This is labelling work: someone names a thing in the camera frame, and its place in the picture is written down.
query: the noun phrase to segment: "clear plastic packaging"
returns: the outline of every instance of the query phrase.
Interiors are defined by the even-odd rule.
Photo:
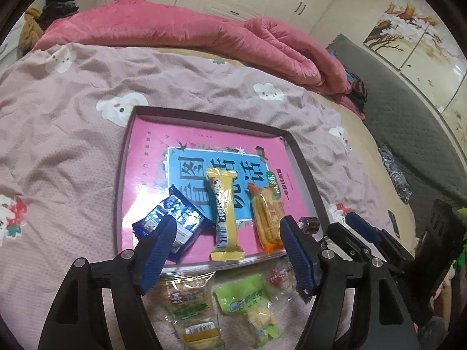
[[[288,257],[278,260],[274,268],[263,274],[264,286],[271,300],[290,300],[297,287],[297,280]]]
[[[170,320],[185,348],[214,350],[224,347],[212,304],[214,272],[190,278],[164,280],[158,286]]]
[[[258,335],[258,347],[280,337],[278,322],[270,309],[271,302],[261,274],[219,287],[215,294],[224,313],[242,313],[247,317]]]
[[[268,254],[283,249],[279,226],[285,212],[283,203],[276,194],[276,185],[260,188],[248,183],[248,191],[255,214],[256,230],[263,249]]]

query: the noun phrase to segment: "snack bag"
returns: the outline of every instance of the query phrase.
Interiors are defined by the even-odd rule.
[[[233,209],[233,180],[235,171],[207,168],[206,175],[216,196],[217,224],[216,247],[211,251],[212,260],[239,260],[245,253],[238,244],[237,222]]]
[[[289,300],[297,281],[289,258],[279,259],[276,266],[263,274],[264,286],[271,300]]]
[[[268,254],[284,248],[279,225],[285,213],[282,202],[274,198],[275,188],[275,185],[260,188],[253,183],[248,183],[256,230],[261,245]]]
[[[224,313],[246,315],[258,334],[257,346],[263,347],[271,339],[280,337],[261,274],[219,287],[215,294]]]
[[[174,185],[169,188],[169,194],[144,219],[133,224],[133,231],[137,238],[142,238],[158,226],[162,217],[167,214],[173,216],[177,221],[177,236],[167,258],[177,263],[202,229],[213,227],[214,223],[204,217]]]
[[[212,305],[214,272],[184,279],[164,280],[158,286],[178,336],[190,350],[214,350],[224,343]]]

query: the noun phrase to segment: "pink bed sheet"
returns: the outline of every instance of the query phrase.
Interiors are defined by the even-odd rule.
[[[351,87],[342,64],[309,35],[270,17],[239,22],[144,0],[115,0],[55,21],[34,49],[71,42],[209,50],[331,96],[364,119],[346,96]]]

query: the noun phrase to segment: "blue snack wrapper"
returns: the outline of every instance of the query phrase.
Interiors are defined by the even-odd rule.
[[[150,234],[165,215],[177,221],[177,236],[167,259],[178,263],[193,245],[204,228],[216,225],[207,219],[174,185],[169,188],[169,197],[163,199],[144,219],[133,224],[137,238]]]

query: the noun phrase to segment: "green snack package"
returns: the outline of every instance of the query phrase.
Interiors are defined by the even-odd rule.
[[[258,333],[259,347],[280,337],[277,320],[269,309],[271,302],[261,274],[219,287],[215,294],[224,313],[243,313],[247,316]]]

